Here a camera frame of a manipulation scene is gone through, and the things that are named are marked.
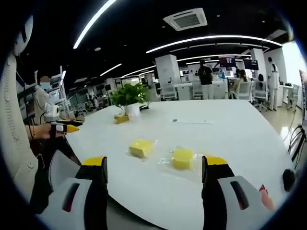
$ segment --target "face mask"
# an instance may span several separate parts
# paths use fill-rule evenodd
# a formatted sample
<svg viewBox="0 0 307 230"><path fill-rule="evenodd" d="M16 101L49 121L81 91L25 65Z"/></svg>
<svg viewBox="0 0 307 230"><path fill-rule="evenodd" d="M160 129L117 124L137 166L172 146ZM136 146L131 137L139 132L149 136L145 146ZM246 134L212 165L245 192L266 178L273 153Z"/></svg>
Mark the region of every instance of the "face mask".
<svg viewBox="0 0 307 230"><path fill-rule="evenodd" d="M40 83L40 86L44 89L47 90L50 88L50 83L49 82L42 82Z"/></svg>

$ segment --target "potted plant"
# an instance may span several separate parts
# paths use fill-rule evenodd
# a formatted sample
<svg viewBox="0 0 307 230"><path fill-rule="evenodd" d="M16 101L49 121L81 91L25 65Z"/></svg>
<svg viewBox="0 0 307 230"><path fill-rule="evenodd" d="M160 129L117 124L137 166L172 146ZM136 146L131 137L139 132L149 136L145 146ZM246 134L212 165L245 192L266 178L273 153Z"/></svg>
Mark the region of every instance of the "potted plant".
<svg viewBox="0 0 307 230"><path fill-rule="evenodd" d="M138 103L147 101L148 89L140 83L136 85L125 84L123 88L117 90L112 95L114 105L124 108L127 115L135 117L140 114Z"/></svg>

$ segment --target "white flower pot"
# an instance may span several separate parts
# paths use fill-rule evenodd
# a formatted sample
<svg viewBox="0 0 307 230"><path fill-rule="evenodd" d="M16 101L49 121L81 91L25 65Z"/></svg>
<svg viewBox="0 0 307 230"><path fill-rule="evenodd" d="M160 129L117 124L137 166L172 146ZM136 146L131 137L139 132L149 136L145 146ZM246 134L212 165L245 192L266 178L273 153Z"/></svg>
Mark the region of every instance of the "white flower pot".
<svg viewBox="0 0 307 230"><path fill-rule="evenodd" d="M140 115L140 107L138 103L124 106L125 112L130 117L136 117Z"/></svg>

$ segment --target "black ceiling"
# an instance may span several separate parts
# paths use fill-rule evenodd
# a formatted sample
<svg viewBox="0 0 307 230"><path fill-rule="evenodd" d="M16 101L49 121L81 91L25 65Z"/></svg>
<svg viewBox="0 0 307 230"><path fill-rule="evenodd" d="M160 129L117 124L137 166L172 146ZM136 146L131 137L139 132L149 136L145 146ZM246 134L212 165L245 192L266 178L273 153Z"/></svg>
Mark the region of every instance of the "black ceiling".
<svg viewBox="0 0 307 230"><path fill-rule="evenodd" d="M77 49L73 45L91 17L107 1L48 0L34 12L33 33L21 54L19 69L27 83L34 70L47 75L67 70L65 87L73 87L78 78L97 77L111 67L122 65L95 81L120 77L153 65L156 57L188 46L209 43L249 43L270 48L275 45L246 39L200 40L146 54L147 50L175 41L206 35L249 35L266 38L277 29L285 29L276 11L269 6L235 4L215 0L117 0L86 34ZM175 31L163 18L202 7L208 25ZM247 46L200 46L172 52L177 59L211 54L242 53Z"/></svg>

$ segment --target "computer monitor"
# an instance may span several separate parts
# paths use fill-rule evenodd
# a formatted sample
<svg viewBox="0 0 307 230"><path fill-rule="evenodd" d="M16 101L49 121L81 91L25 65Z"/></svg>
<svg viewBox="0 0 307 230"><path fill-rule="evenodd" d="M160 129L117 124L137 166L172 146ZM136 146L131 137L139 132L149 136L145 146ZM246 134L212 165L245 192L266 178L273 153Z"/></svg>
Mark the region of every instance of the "computer monitor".
<svg viewBox="0 0 307 230"><path fill-rule="evenodd" d="M106 85L106 91L111 90L111 85Z"/></svg>
<svg viewBox="0 0 307 230"><path fill-rule="evenodd" d="M244 59L244 67L245 69L259 70L257 60Z"/></svg>
<svg viewBox="0 0 307 230"><path fill-rule="evenodd" d="M220 67L235 67L236 61L233 57L220 57Z"/></svg>

